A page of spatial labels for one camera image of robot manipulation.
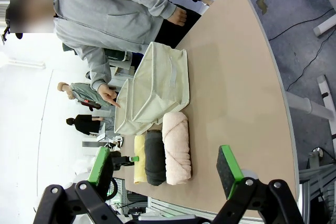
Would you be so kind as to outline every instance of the gray hoodie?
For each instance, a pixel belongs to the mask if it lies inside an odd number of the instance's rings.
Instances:
[[[104,48],[145,53],[176,6],[168,0],[54,0],[54,9],[58,38],[88,60],[97,90],[111,80]]]

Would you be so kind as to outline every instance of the screw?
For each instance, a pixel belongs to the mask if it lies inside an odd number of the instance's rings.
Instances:
[[[253,185],[253,180],[251,180],[251,179],[246,180],[245,185],[247,185],[247,186]]]
[[[274,187],[275,188],[280,188],[281,187],[281,183],[280,182],[275,182],[274,183]]]
[[[51,192],[52,192],[53,194],[55,194],[55,193],[58,192],[58,189],[57,189],[56,187],[54,187],[54,188],[51,190]]]
[[[79,186],[79,188],[80,188],[81,190],[85,190],[85,189],[86,189],[86,185],[85,185],[85,184],[81,184],[81,185]]]

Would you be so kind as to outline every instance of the yellow towel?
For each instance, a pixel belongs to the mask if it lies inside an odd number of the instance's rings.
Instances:
[[[135,136],[134,153],[139,157],[138,162],[134,162],[134,183],[147,182],[145,172],[145,136]]]

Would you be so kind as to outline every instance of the rolled towel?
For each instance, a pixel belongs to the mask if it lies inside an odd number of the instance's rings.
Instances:
[[[134,153],[139,157],[138,162],[134,162],[134,183],[147,182],[145,172],[145,136],[135,136]]]
[[[163,116],[162,136],[167,183],[184,184],[191,178],[187,117],[182,112],[166,113]]]
[[[166,181],[164,147],[160,131],[147,132],[145,154],[147,182],[153,186],[159,186]]]

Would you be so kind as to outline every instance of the table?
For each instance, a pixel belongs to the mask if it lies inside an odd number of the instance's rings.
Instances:
[[[177,47],[188,53],[189,119],[193,175],[187,184],[153,187],[133,184],[133,169],[123,167],[126,189],[204,211],[225,203],[216,170],[220,145],[229,144],[243,169],[263,183],[285,180],[297,198],[295,139],[278,68],[250,0],[216,0]],[[125,138],[122,155],[134,155],[134,137]],[[248,211],[246,216],[259,217]]]

